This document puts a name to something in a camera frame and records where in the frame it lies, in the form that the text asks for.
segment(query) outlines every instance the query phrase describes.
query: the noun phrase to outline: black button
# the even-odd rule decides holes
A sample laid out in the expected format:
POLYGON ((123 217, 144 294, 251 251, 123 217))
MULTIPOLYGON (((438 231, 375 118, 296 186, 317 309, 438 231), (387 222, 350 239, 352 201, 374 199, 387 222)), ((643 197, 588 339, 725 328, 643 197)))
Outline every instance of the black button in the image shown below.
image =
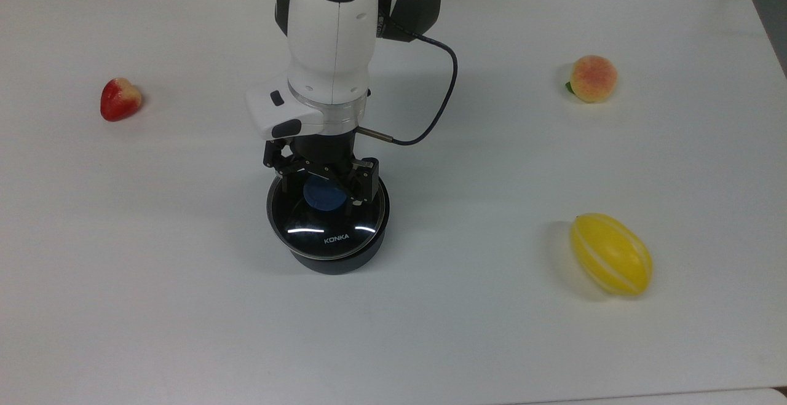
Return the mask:
POLYGON ((281 124, 273 127, 273 130, 271 130, 273 137, 295 136, 298 133, 301 133, 300 119, 290 119, 287 122, 282 122, 281 124))
POLYGON ((278 90, 271 92, 271 100, 273 101, 273 105, 280 106, 284 104, 284 100, 282 99, 282 94, 279 93, 278 90))

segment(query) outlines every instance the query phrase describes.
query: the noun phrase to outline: blue circle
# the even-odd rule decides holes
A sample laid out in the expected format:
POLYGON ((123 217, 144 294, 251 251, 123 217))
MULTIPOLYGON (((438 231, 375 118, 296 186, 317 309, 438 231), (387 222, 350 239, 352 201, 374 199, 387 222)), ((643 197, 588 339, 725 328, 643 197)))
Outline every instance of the blue circle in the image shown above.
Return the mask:
POLYGON ((334 211, 347 200, 347 195, 336 184, 315 175, 309 176, 303 184, 303 197, 309 206, 320 211, 334 211))

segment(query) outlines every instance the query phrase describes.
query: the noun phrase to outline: black base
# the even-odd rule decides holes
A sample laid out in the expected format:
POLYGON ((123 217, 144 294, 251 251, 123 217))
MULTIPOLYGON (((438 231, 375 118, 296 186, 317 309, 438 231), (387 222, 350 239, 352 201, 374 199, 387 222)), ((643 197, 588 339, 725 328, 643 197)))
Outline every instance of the black base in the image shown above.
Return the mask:
POLYGON ((298 262, 302 263, 304 267, 309 270, 317 271, 322 274, 344 274, 363 267, 366 262, 369 262, 374 254, 379 250, 382 245, 382 238, 386 236, 385 229, 381 229, 377 236, 366 245, 366 248, 358 251, 356 254, 347 256, 342 259, 332 259, 330 261, 323 261, 317 259, 309 259, 301 256, 300 254, 292 251, 293 256, 298 262))
POLYGON ((273 231, 295 259, 310 270, 323 274, 357 270, 376 254, 385 237, 390 213, 385 184, 378 181, 371 203, 352 206, 346 200, 337 209, 320 211, 307 204, 304 197, 304 183, 310 176, 301 170, 288 175, 286 184, 282 178, 273 181, 267 198, 273 231))

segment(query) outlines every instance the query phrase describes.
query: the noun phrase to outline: fake fruit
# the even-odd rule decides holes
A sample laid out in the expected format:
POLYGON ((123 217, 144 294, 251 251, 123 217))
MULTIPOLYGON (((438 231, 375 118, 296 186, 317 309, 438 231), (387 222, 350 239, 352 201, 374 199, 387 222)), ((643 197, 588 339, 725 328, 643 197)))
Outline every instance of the fake fruit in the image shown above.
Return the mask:
POLYGON ((566 88, 580 100, 597 103, 606 100, 617 83, 618 70, 607 58, 587 55, 574 63, 566 88))
POLYGON ((579 264, 604 290, 637 296, 647 289, 653 271, 650 253, 615 218, 600 213, 577 216, 571 224, 570 238, 579 264))
POLYGON ((101 116, 110 122, 132 116, 142 104, 140 91, 124 77, 107 82, 101 92, 101 116))

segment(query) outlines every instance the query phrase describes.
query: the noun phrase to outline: yellow fruit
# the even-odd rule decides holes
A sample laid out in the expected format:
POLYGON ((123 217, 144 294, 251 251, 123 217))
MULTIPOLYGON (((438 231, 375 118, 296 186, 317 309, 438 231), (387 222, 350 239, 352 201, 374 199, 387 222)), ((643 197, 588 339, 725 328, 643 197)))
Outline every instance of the yellow fruit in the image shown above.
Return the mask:
POLYGON ((637 296, 647 289, 653 271, 650 253, 618 220, 606 214, 582 214, 571 224, 570 237, 580 265, 604 290, 637 296))

